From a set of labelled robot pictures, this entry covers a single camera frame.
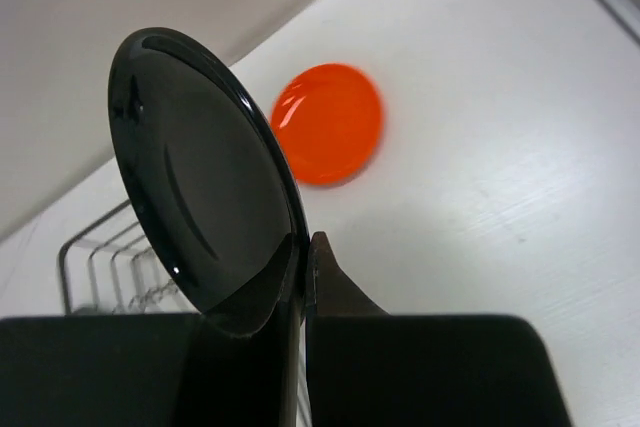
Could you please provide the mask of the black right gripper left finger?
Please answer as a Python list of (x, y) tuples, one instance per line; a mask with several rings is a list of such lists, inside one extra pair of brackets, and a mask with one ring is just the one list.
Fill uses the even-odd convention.
[(296, 237), (214, 306), (1, 324), (5, 426), (292, 426)]

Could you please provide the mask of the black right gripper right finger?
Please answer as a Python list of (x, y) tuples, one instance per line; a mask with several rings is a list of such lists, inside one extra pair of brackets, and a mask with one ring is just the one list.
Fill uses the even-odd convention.
[(536, 330), (509, 315), (392, 315), (339, 267), (307, 261), (306, 382), (316, 426), (567, 426)]

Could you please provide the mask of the black glossy plate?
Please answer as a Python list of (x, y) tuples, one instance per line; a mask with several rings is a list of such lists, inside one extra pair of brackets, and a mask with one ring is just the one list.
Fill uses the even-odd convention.
[(145, 28), (113, 58), (108, 114), (127, 195), (171, 278), (226, 334), (261, 330), (296, 292), (309, 232), (247, 90), (191, 37)]

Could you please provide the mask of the orange plastic plate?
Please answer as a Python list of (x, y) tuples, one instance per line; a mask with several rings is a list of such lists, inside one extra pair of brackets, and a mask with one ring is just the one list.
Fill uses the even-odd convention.
[(359, 173), (384, 129), (384, 103), (374, 82), (341, 63), (309, 68), (282, 90), (270, 126), (300, 183), (325, 186)]

